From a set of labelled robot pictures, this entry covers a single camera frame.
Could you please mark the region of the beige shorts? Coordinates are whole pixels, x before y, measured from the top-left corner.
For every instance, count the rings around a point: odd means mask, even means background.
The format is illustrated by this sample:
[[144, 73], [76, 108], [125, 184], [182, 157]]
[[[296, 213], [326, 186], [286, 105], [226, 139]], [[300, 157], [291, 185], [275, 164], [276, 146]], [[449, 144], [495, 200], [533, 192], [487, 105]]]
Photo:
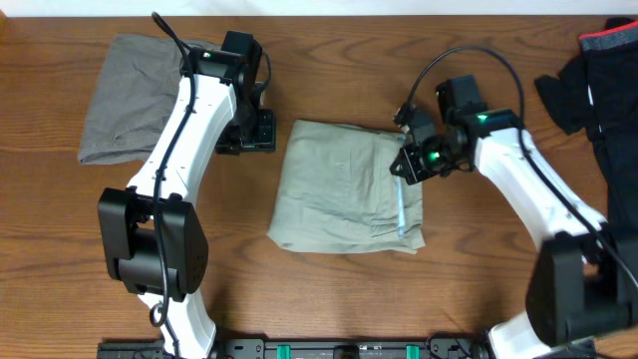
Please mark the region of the beige shorts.
[[287, 142], [268, 236], [295, 252], [425, 246], [423, 192], [390, 172], [404, 134], [298, 120]]

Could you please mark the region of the grey shorts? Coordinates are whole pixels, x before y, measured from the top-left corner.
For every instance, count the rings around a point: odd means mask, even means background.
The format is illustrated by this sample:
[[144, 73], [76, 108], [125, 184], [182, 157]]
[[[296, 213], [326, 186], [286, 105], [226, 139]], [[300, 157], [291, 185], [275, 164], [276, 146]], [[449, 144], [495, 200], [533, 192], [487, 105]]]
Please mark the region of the grey shorts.
[[170, 38], [117, 36], [86, 115], [79, 163], [146, 161], [175, 104], [180, 65], [181, 54]]

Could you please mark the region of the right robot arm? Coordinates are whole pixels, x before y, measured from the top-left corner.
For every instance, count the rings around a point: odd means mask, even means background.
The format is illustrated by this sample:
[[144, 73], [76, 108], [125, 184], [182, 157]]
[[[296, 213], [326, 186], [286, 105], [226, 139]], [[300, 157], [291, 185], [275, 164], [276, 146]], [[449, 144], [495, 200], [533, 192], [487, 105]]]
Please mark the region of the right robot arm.
[[637, 231], [584, 203], [537, 151], [510, 109], [491, 110], [471, 76], [437, 87], [445, 131], [406, 101], [408, 135], [390, 166], [408, 184], [477, 171], [502, 193], [538, 252], [525, 309], [460, 358], [592, 358], [593, 338], [637, 324]]

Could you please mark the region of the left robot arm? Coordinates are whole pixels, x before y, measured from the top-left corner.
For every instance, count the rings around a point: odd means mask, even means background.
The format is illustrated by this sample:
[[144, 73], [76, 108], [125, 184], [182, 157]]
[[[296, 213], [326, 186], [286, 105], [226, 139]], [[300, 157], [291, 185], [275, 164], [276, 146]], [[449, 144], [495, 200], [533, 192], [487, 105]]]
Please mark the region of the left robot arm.
[[208, 242], [196, 214], [212, 155], [272, 153], [276, 120], [262, 108], [267, 85], [256, 80], [268, 58], [247, 33], [229, 31], [217, 50], [177, 44], [178, 94], [159, 141], [123, 189], [104, 189], [98, 217], [111, 278], [149, 309], [162, 338], [105, 342], [100, 358], [207, 358], [216, 326], [200, 286]]

